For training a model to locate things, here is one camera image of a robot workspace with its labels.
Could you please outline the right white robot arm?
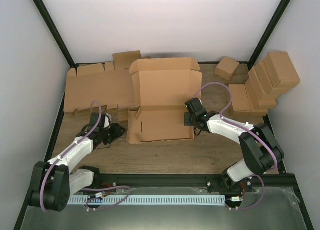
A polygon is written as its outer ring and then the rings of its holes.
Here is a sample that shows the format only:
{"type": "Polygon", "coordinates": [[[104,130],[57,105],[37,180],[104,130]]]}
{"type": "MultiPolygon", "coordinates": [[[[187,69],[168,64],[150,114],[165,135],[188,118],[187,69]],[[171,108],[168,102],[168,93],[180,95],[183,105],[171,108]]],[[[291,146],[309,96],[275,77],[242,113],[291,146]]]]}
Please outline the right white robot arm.
{"type": "Polygon", "coordinates": [[[199,133],[205,131],[224,136],[241,147],[243,159],[224,170],[221,175],[225,190],[236,190],[243,179],[252,175],[261,176],[277,168],[284,159],[284,151],[266,124],[240,123],[219,112],[208,112],[199,98],[186,101],[185,106],[188,110],[184,114],[185,126],[192,126],[199,133]]]}

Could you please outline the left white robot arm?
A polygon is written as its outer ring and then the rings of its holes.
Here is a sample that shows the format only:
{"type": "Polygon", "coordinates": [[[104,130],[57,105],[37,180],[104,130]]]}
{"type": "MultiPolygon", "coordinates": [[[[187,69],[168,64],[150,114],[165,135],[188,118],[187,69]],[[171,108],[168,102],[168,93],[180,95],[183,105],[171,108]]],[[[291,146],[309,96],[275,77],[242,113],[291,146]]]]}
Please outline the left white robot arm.
{"type": "Polygon", "coordinates": [[[28,205],[60,212],[69,198],[84,188],[98,191],[102,186],[98,168],[83,166],[76,172],[73,170],[100,144],[110,147],[125,132],[124,127],[112,122],[110,114],[92,113],[89,124],[64,151],[49,161],[35,164],[26,195],[28,205]]]}

